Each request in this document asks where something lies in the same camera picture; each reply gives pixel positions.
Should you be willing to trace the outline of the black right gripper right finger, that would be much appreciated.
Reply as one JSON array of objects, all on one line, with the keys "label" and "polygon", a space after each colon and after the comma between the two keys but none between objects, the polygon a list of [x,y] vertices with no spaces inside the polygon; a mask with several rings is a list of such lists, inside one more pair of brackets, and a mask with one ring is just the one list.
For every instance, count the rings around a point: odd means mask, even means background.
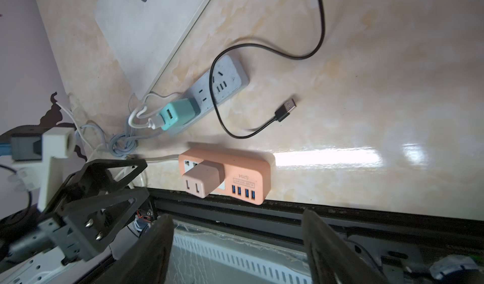
[{"label": "black right gripper right finger", "polygon": [[387,283],[314,211],[302,215],[302,238],[313,283]]}]

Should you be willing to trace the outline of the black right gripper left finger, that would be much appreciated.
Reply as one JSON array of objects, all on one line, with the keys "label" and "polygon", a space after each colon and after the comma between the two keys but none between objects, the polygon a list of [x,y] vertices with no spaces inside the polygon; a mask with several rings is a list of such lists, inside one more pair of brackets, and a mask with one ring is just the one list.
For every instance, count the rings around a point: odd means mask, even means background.
[{"label": "black right gripper left finger", "polygon": [[95,283],[165,283],[173,246],[174,223],[161,216],[120,260]]}]

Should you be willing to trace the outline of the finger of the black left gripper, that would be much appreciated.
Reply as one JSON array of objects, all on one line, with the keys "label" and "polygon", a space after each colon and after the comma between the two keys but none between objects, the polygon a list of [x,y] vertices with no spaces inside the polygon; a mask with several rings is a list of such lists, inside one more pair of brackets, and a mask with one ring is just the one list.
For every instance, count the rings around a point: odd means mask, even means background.
[{"label": "finger of the black left gripper", "polygon": [[[112,169],[128,168],[129,173],[115,179]],[[71,174],[56,193],[56,206],[62,207],[70,202],[91,198],[101,192],[114,193],[123,190],[147,168],[144,159],[95,159]]]},{"label": "finger of the black left gripper", "polygon": [[41,215],[39,228],[61,249],[64,262],[100,255],[148,199],[147,188],[86,195],[62,192]]}]

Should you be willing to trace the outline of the pink charger plug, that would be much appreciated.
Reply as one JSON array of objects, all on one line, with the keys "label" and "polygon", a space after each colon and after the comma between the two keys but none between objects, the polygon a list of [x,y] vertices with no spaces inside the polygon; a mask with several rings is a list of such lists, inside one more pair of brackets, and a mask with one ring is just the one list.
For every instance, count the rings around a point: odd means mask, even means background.
[{"label": "pink charger plug", "polygon": [[205,198],[220,186],[224,188],[224,166],[211,161],[182,163],[182,181],[185,191],[199,198]]}]

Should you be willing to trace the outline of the mint green charger plug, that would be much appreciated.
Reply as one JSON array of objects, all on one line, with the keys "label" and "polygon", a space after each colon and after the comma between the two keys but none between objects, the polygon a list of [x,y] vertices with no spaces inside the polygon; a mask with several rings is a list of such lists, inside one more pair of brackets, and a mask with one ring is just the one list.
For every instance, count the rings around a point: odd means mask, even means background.
[{"label": "mint green charger plug", "polygon": [[160,116],[164,121],[161,128],[164,131],[168,131],[173,128],[181,127],[194,119],[199,112],[199,106],[193,98],[184,98],[173,101],[160,111]]}]

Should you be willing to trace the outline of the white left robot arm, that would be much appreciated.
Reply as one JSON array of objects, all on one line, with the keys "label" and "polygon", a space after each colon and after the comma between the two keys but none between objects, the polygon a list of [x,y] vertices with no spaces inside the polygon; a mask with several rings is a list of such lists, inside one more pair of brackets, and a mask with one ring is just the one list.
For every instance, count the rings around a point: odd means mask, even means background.
[{"label": "white left robot arm", "polygon": [[7,283],[45,283],[79,261],[102,254],[135,219],[149,197],[129,188],[144,159],[97,159],[69,175],[44,209],[1,229],[1,271],[17,267]]}]

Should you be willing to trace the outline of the white laptop with sticker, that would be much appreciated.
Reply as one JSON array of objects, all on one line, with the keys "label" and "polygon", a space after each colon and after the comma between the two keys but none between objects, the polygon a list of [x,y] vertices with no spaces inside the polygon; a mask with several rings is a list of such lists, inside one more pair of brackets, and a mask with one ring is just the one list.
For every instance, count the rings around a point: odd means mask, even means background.
[{"label": "white laptop with sticker", "polygon": [[96,22],[141,99],[156,84],[210,0],[98,0]]}]

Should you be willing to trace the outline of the grey power strip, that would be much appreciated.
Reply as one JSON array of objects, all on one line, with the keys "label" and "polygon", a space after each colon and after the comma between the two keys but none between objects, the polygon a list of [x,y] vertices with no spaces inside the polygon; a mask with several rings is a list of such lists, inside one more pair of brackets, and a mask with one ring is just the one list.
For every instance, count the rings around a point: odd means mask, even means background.
[{"label": "grey power strip", "polygon": [[188,129],[214,110],[209,92],[210,82],[212,82],[216,104],[221,105],[248,86],[249,79],[241,62],[236,57],[232,55],[222,57],[216,63],[213,78],[209,79],[209,72],[206,72],[181,95],[182,100],[189,99],[194,106],[195,117],[183,125],[170,128],[168,130],[170,137]]}]

